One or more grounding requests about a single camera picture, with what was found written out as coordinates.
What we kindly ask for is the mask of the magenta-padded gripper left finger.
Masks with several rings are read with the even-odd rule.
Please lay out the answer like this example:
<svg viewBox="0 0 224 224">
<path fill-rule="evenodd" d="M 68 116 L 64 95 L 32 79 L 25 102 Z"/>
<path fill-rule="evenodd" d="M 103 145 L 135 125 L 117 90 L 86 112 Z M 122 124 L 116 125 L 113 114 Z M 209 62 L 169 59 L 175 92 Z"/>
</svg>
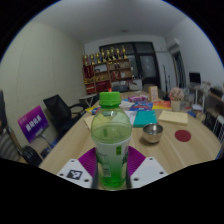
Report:
<svg viewBox="0 0 224 224">
<path fill-rule="evenodd" d="M 57 175 L 83 188 L 96 189 L 98 186 L 96 149 L 90 149 L 79 159 L 70 159 Z"/>
</svg>

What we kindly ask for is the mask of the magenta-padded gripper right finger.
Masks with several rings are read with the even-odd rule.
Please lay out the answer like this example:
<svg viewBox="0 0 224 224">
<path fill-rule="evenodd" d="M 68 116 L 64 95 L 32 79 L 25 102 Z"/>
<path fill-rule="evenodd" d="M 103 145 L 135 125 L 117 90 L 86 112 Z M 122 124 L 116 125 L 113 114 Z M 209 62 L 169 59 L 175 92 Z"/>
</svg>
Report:
<svg viewBox="0 0 224 224">
<path fill-rule="evenodd" d="M 133 147 L 128 148 L 126 185 L 140 188 L 157 181 L 168 173 L 154 157 L 146 157 Z"/>
</svg>

